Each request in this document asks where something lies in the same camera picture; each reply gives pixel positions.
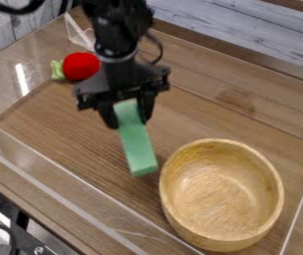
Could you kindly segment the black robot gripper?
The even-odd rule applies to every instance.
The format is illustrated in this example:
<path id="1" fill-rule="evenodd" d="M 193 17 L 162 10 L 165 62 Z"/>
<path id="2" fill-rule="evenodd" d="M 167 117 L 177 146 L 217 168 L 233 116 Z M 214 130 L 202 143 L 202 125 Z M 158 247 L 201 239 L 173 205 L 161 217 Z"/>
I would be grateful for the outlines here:
<path id="1" fill-rule="evenodd" d="M 146 124 L 153 118 L 155 96 L 169 90 L 169 75 L 170 67 L 165 65 L 138 62 L 104 64 L 99 72 L 74 88 L 78 109 L 99 109 L 108 128 L 118 129 L 114 103 L 138 99 L 141 118 Z"/>

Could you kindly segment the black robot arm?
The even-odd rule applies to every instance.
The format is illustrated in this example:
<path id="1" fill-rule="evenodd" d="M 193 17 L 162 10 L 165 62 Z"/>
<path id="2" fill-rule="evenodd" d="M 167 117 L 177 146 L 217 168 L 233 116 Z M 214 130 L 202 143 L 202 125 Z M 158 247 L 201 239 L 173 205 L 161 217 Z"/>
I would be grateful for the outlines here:
<path id="1" fill-rule="evenodd" d="M 108 128 L 117 129 L 115 104 L 135 100 L 143 122 L 153 118 L 155 97 L 170 88 L 170 67 L 158 59 L 138 61 L 139 42 L 159 39 L 151 34 L 153 8 L 147 0 L 82 0 L 95 29 L 95 54 L 100 70 L 76 84 L 78 109 L 92 109 Z"/>

